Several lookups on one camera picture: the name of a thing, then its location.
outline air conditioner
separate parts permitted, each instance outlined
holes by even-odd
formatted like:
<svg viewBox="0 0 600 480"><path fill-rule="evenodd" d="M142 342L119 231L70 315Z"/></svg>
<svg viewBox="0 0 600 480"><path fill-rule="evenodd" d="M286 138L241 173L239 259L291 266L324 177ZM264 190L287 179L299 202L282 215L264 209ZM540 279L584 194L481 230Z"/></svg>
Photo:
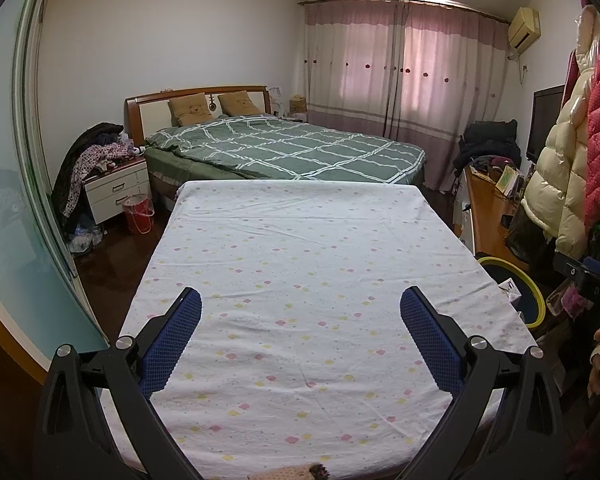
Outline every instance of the air conditioner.
<svg viewBox="0 0 600 480"><path fill-rule="evenodd" d="M531 7L520 7L509 26L509 44L522 54L540 37L540 15Z"/></svg>

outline dark clothes pile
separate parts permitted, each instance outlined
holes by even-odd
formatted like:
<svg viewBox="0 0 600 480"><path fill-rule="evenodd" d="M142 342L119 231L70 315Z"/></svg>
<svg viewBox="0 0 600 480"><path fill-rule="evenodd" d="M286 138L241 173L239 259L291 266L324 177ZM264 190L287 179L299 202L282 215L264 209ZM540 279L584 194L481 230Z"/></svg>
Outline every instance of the dark clothes pile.
<svg viewBox="0 0 600 480"><path fill-rule="evenodd" d="M467 126L458 145L460 153L454 160L456 176L460 176L464 167L474 158L482 155L499 155L510 158L517 168L522 163L520 148L516 144L516 120L508 123L477 121Z"/></svg>
<svg viewBox="0 0 600 480"><path fill-rule="evenodd" d="M64 156L62 166L60 166L60 171L56 177L54 190L51 193L51 202L54 205L56 219L58 220L58 225L61 228L62 236L65 240L69 241L70 235L74 233L75 228L78 225L78 218L80 218L81 214L91 216L91 208L89 207L84 191L80 193L78 203L71 215L68 218L62 215L62 211L64 211L64 207L69 197L71 176L76 161L82 152L94 144L107 146L108 144L118 142L120 133L122 133L123 129L124 127L120 124L96 124L93 128L89 128L86 132L81 134Z"/></svg>

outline headboard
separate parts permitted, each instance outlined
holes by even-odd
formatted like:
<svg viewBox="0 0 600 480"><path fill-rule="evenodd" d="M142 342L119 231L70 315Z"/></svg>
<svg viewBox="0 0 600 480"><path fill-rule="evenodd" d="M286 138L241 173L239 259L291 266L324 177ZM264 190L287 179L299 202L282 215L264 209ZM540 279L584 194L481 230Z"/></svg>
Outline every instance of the headboard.
<svg viewBox="0 0 600 480"><path fill-rule="evenodd" d="M266 86L211 86L208 88L167 90L155 94L130 97L125 101L127 133L133 139L136 146L142 146L144 145L145 137L172 125L171 110L168 105L169 99L204 93L209 104L209 110L214 117L217 117L222 112L216 96L218 94L239 92L242 90L246 90L249 93L253 104L258 108L261 110L264 109L267 114L271 113L269 92L267 92Z"/></svg>

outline dark wooden floor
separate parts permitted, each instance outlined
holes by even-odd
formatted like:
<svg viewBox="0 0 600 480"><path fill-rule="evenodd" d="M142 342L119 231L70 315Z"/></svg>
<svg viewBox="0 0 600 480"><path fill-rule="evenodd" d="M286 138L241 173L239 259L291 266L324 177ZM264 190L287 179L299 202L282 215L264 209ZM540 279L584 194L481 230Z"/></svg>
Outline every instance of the dark wooden floor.
<svg viewBox="0 0 600 480"><path fill-rule="evenodd" d="M453 200L450 194L423 188L433 210L451 226ZM156 207L154 227L145 235L133 235L119 215L105 222L107 234L91 253L76 258L75 264L100 326L110 340L118 337L131 300L144 270L160 241L169 213Z"/></svg>

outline bedside table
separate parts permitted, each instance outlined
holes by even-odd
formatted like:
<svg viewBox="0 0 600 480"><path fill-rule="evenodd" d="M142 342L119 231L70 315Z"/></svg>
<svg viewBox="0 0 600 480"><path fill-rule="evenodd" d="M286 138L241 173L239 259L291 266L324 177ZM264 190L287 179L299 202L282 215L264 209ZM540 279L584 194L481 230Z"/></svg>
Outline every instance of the bedside table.
<svg viewBox="0 0 600 480"><path fill-rule="evenodd" d="M96 224L122 213L122 203L132 195L151 196L149 173L144 157L123 162L107 173L84 181L84 191Z"/></svg>

